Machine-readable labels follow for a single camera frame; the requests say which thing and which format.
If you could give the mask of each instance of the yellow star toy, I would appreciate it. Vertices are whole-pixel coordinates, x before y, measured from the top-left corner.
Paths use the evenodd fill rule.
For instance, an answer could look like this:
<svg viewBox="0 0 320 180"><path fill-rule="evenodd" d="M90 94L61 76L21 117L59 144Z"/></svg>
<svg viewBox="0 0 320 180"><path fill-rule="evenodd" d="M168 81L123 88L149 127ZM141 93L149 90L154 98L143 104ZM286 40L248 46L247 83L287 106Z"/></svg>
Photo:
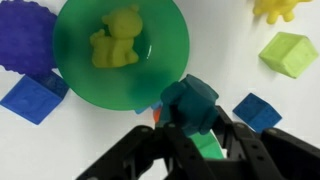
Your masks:
<svg viewBox="0 0 320 180"><path fill-rule="evenodd" d="M310 1L312 0L256 0L253 13L254 15L268 13L268 24L274 24L280 15L284 21L290 22L294 19L293 8L299 2Z"/></svg>

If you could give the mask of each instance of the green bowl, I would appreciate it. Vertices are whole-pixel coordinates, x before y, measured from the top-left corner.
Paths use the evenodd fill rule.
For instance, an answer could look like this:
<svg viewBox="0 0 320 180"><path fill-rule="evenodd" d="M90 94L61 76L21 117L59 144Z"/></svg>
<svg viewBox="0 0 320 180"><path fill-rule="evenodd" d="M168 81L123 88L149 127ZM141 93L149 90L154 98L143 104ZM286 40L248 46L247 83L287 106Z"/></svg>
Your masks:
<svg viewBox="0 0 320 180"><path fill-rule="evenodd" d="M106 28L101 17L137 4L144 27L135 38L140 60L121 68L95 68L89 37ZM184 18L172 0L68 0L54 30L54 55L62 77L80 97L102 108L134 110L160 99L182 76L189 56Z"/></svg>

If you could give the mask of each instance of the green object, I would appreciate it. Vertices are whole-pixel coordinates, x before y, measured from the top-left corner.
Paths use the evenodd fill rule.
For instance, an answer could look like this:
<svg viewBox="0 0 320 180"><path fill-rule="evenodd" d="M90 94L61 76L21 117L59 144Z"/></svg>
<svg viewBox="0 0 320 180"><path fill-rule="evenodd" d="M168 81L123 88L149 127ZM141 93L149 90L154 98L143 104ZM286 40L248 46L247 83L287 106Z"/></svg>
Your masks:
<svg viewBox="0 0 320 180"><path fill-rule="evenodd" d="M196 133L190 137L204 158L224 159L219 142L211 134Z"/></svg>
<svg viewBox="0 0 320 180"><path fill-rule="evenodd" d="M274 71L297 78L318 53L306 36L279 32L259 57Z"/></svg>
<svg viewBox="0 0 320 180"><path fill-rule="evenodd" d="M132 4L140 7L143 21L133 47L139 62L95 68L90 35L105 27L102 16ZM172 0L68 0L56 22L54 55L61 75L80 97L107 109L133 110L158 101L162 90L180 79L188 61L189 36Z"/></svg>

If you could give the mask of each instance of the orange object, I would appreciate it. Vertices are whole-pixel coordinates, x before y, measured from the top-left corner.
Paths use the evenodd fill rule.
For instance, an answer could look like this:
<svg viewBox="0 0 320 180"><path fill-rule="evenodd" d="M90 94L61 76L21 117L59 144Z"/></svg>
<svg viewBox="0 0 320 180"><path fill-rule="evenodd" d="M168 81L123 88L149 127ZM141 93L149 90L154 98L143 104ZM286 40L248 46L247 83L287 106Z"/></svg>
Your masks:
<svg viewBox="0 0 320 180"><path fill-rule="evenodd" d="M153 111L153 119L154 119L155 123L159 122L161 109L162 109L162 107L159 107L158 109Z"/></svg>

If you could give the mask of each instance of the lime green cube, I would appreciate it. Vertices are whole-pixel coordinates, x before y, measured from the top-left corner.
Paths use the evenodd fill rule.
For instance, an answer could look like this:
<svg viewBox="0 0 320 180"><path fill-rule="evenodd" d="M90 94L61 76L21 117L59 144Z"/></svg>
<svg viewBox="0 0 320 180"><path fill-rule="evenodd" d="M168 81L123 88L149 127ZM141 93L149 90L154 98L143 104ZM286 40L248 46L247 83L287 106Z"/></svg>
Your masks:
<svg viewBox="0 0 320 180"><path fill-rule="evenodd" d="M279 32L259 57L274 71L292 78L300 74L319 56L303 35Z"/></svg>

